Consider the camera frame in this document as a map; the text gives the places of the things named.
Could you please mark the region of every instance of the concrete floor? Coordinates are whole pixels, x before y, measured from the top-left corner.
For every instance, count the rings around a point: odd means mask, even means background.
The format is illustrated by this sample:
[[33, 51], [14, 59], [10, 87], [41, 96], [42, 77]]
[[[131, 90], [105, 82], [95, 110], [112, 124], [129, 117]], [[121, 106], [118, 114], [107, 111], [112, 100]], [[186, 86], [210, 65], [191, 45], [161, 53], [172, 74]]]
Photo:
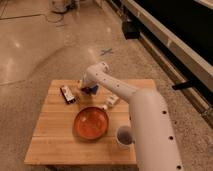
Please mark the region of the concrete floor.
[[[47, 0], [10, 0], [2, 17], [38, 13], [51, 20], [60, 18], [49, 12]], [[100, 56], [109, 48], [113, 54]], [[80, 79], [89, 65], [99, 61], [106, 61], [117, 78], [154, 79], [168, 102], [185, 170], [213, 170], [212, 130], [182, 93], [172, 90], [173, 83], [146, 49], [137, 40], [124, 39], [120, 19], [106, 4], [102, 10], [90, 0], [81, 1], [80, 11], [69, 11], [55, 24], [44, 16], [1, 20], [0, 61], [0, 170], [48, 170], [23, 161], [50, 82]], [[72, 169], [136, 170], [127, 166]]]

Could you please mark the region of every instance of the blue object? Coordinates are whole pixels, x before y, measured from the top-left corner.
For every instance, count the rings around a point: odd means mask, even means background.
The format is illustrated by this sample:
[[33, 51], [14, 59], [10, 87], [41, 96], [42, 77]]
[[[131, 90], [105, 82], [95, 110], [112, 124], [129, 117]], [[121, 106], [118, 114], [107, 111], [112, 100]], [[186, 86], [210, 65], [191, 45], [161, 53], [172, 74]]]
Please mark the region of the blue object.
[[90, 90], [91, 90], [91, 93], [92, 94], [96, 94], [97, 93], [97, 91], [98, 91], [98, 85], [96, 85], [96, 86], [94, 86], [94, 87], [92, 87]]

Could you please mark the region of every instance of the cable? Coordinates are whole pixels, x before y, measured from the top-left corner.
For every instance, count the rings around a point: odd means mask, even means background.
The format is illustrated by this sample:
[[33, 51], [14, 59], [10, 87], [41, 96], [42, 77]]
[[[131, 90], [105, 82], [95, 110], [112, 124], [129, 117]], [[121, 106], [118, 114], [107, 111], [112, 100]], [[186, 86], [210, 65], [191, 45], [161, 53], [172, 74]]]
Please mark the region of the cable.
[[48, 19], [48, 16], [46, 14], [32, 14], [32, 15], [21, 15], [21, 16], [15, 16], [15, 17], [6, 17], [6, 18], [0, 18], [0, 20], [11, 20], [11, 19], [18, 19], [18, 18], [28, 18], [28, 17], [37, 17], [37, 16], [44, 16], [45, 20], [49, 23], [58, 23], [60, 21], [62, 21], [64, 19], [64, 15], [60, 14], [61, 17], [56, 20], [56, 21], [52, 21], [50, 19]]
[[3, 8], [2, 13], [1, 13], [1, 16], [0, 16], [0, 19], [1, 19], [1, 17], [3, 16], [3, 14], [4, 14], [4, 11], [5, 11], [6, 7], [7, 7], [7, 4], [8, 4], [8, 0], [6, 0], [6, 3], [5, 3], [5, 5], [4, 5], [4, 8]]
[[60, 22], [60, 21], [62, 21], [62, 20], [64, 19], [64, 15], [63, 15], [63, 14], [58, 14], [58, 15], [60, 15], [61, 17], [60, 17], [58, 20], [56, 20], [56, 21], [53, 21], [53, 20], [48, 19], [48, 16], [47, 16], [46, 14], [32, 14], [32, 15], [21, 15], [21, 16], [15, 16], [15, 17], [6, 17], [6, 18], [2, 18], [3, 14], [4, 14], [4, 12], [5, 12], [5, 9], [7, 8], [8, 1], [9, 1], [9, 0], [6, 0], [6, 3], [5, 3], [4, 8], [3, 8], [3, 11], [2, 11], [2, 13], [1, 13], [1, 15], [0, 15], [0, 20], [11, 20], [11, 19], [19, 19], [19, 18], [28, 18], [28, 17], [44, 16], [44, 18], [45, 18], [45, 20], [46, 20], [47, 22], [49, 22], [49, 23], [58, 23], [58, 22]]

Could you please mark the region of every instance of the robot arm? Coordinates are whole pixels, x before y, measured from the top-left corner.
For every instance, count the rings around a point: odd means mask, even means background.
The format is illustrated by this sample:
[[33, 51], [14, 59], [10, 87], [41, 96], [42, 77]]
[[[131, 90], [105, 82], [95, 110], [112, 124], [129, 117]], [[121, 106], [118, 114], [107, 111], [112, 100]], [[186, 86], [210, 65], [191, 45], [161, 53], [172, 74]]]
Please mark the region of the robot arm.
[[153, 89], [139, 89], [126, 84], [107, 75], [108, 71], [105, 62], [90, 66], [83, 77], [82, 88], [99, 83], [129, 103], [139, 170], [184, 170], [167, 105], [161, 94]]

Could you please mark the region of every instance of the orange bowl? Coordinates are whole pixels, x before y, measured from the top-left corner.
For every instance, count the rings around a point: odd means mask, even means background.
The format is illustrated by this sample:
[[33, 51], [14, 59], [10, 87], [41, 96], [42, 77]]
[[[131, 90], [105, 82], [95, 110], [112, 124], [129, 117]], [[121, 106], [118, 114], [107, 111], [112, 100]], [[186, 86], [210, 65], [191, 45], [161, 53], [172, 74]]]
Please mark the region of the orange bowl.
[[104, 110], [88, 107], [76, 116], [74, 130], [81, 138], [95, 140], [107, 132], [108, 125], [109, 118]]

